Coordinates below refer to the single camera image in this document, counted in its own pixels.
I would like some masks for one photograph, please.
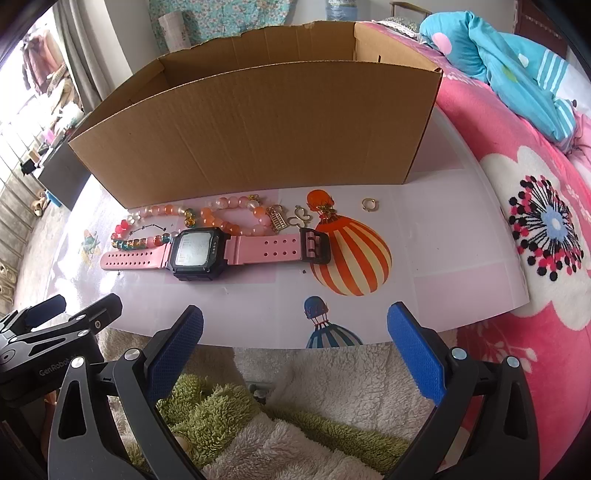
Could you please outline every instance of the smartwatch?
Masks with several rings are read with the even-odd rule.
[[[299,233],[273,236],[230,236],[219,228],[184,230],[172,243],[102,255],[103,270],[167,268],[183,281],[213,280],[228,265],[305,261],[330,262],[326,233],[300,228]]]

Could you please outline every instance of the floral fabric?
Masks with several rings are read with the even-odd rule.
[[[519,359],[534,403],[544,478],[591,410],[591,190],[488,85],[438,51],[372,26],[441,67],[437,105],[480,162],[515,239],[530,302],[458,329],[457,344],[486,361]]]
[[[168,53],[158,19],[180,10],[191,45],[246,30],[283,25],[295,0],[150,0],[150,20],[160,51]]]

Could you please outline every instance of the watch screen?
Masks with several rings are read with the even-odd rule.
[[[212,244],[211,232],[195,232],[183,235],[178,245],[174,263],[178,267],[201,267],[207,263]]]

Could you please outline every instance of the blue gripper pad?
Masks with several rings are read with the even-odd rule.
[[[423,397],[438,406],[445,395],[443,365],[421,334],[421,326],[401,301],[388,309],[388,333]]]
[[[65,311],[66,299],[61,295],[55,295],[46,301],[38,303],[34,307],[30,307],[27,310],[25,324],[29,328],[35,328]]]
[[[158,332],[151,342],[161,341],[161,338],[157,339],[159,334],[164,334],[163,344],[150,361],[146,372],[146,398],[151,404],[170,395],[203,334],[203,313],[191,305],[169,330]]]

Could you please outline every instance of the pink watch strap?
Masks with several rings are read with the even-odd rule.
[[[290,262],[316,256],[312,232],[306,233],[305,255],[301,251],[301,233],[274,236],[233,236],[226,242],[224,259],[228,265]]]
[[[103,270],[146,270],[149,268],[164,268],[168,260],[170,245],[165,244],[156,248],[144,250],[112,250],[104,253],[100,258]]]

